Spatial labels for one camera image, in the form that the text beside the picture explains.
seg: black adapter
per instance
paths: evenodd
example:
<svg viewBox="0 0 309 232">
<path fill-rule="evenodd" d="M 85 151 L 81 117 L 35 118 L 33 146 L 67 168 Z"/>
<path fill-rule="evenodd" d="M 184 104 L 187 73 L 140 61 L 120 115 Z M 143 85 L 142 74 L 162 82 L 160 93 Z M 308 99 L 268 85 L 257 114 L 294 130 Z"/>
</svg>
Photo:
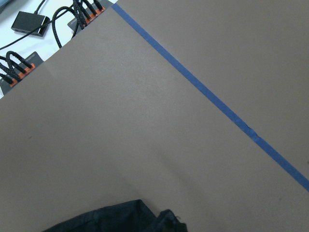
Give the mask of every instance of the black adapter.
<svg viewBox="0 0 309 232">
<path fill-rule="evenodd" d="M 39 14 L 32 14 L 20 11 L 12 25 L 12 30 L 16 32 L 21 33 L 29 33 L 33 31 L 34 29 L 42 26 L 45 23 L 49 22 L 49 18 L 43 15 Z M 43 36 L 45 34 L 45 31 L 47 29 L 46 25 L 45 27 L 37 29 L 37 31 L 33 32 L 32 35 L 36 36 Z"/>
</svg>

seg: blue tape strip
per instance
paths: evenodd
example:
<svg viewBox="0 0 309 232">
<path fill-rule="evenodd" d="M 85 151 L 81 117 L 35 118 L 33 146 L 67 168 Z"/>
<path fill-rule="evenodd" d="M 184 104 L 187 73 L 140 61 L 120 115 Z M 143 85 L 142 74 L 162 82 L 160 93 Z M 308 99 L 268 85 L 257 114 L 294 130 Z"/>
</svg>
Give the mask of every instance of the blue tape strip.
<svg viewBox="0 0 309 232">
<path fill-rule="evenodd" d="M 175 67 L 189 82 L 191 82 L 202 94 L 204 94 L 216 107 L 218 107 L 229 119 L 231 119 L 246 135 L 259 145 L 270 157 L 273 158 L 288 174 L 290 174 L 301 186 L 309 191 L 309 180 L 307 180 L 293 165 L 282 155 L 273 149 L 264 139 L 259 137 L 237 114 L 223 103 L 214 93 L 203 85 L 192 73 L 189 72 L 175 57 L 173 57 L 163 46 L 161 46 L 148 32 L 146 32 L 127 12 L 118 4 L 112 8 L 158 53 L 160 53 L 172 66 Z"/>
</svg>

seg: white background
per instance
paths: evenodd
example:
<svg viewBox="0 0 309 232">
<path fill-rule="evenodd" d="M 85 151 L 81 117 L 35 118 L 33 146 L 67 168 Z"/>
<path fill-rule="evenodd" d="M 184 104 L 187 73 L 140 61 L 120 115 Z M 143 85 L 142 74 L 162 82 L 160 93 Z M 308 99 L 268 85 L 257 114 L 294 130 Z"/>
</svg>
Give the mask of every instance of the white background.
<svg viewBox="0 0 309 232">
<path fill-rule="evenodd" d="M 3 47 L 25 35 L 13 31 L 11 26 L 19 11 L 33 13 L 40 2 L 41 0 L 12 0 L 6 5 L 3 12 L 0 14 L 0 47 Z M 39 14 L 52 19 L 54 12 L 59 7 L 71 6 L 72 3 L 72 0 L 46 0 L 39 11 Z M 67 23 L 70 22 L 73 17 L 74 16 L 68 12 L 56 21 L 56 29 L 62 45 L 66 44 L 72 37 L 73 31 L 68 27 Z M 16 44 L 1 50 L 0 55 L 5 56 L 7 51 L 12 50 L 25 58 L 32 52 L 36 51 L 45 61 L 58 49 L 52 27 L 49 25 L 44 37 L 30 35 Z M 0 89 L 0 98 L 2 97 L 3 93 Z"/>
</svg>

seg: blue tape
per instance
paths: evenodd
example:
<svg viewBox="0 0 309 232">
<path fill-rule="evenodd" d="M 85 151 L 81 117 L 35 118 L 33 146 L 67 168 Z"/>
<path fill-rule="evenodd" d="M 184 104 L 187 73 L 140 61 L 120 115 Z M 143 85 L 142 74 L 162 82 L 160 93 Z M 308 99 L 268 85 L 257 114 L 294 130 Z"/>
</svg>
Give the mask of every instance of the blue tape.
<svg viewBox="0 0 309 232">
<path fill-rule="evenodd" d="M 191 82 L 202 94 L 204 94 L 217 108 L 219 108 L 229 119 L 231 119 L 246 135 L 248 135 L 260 148 L 262 148 L 273 160 L 275 160 L 288 174 L 290 174 L 301 186 L 309 191 L 309 180 L 307 180 L 293 165 L 282 155 L 272 148 L 263 138 L 251 129 L 237 114 L 224 104 L 214 93 L 203 85 L 189 70 L 187 70 L 175 57 L 173 57 L 163 46 L 161 46 L 148 32 L 146 32 L 127 12 L 118 4 L 112 8 L 158 53 L 160 53 L 172 66 L 175 67 L 189 82 Z"/>
</svg>

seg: black fabric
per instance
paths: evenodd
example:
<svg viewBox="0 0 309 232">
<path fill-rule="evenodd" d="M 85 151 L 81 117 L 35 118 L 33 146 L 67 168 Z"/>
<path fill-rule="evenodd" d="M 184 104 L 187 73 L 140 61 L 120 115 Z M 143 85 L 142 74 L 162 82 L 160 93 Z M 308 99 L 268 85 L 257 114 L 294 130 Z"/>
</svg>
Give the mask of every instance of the black fabric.
<svg viewBox="0 0 309 232">
<path fill-rule="evenodd" d="M 187 229 L 170 210 L 155 217 L 142 200 L 136 200 L 84 213 L 44 232 L 187 232 Z"/>
</svg>

